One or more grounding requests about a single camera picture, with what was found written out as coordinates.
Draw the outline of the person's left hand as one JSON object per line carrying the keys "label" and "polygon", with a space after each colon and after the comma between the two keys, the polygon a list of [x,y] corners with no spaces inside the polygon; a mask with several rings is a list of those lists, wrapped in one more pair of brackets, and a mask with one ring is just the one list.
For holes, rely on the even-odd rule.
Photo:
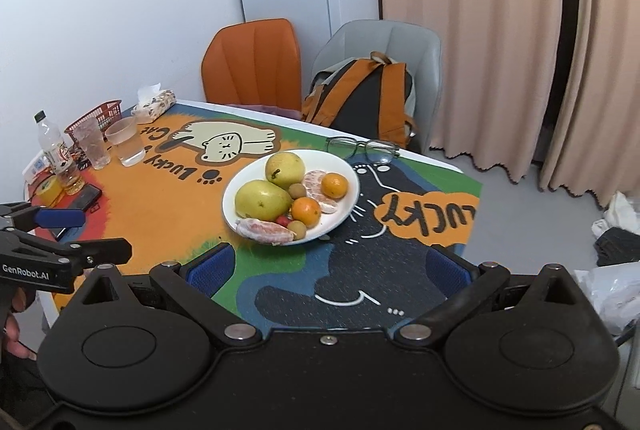
{"label": "person's left hand", "polygon": [[6,350],[6,352],[12,354],[16,358],[35,361],[37,359],[37,354],[34,351],[29,350],[27,346],[24,346],[24,344],[20,342],[20,325],[17,323],[17,320],[14,317],[15,312],[24,312],[26,307],[26,293],[22,289],[17,289],[11,301],[9,314],[6,317],[6,321],[4,322],[4,326],[2,329],[2,346],[3,349]]}

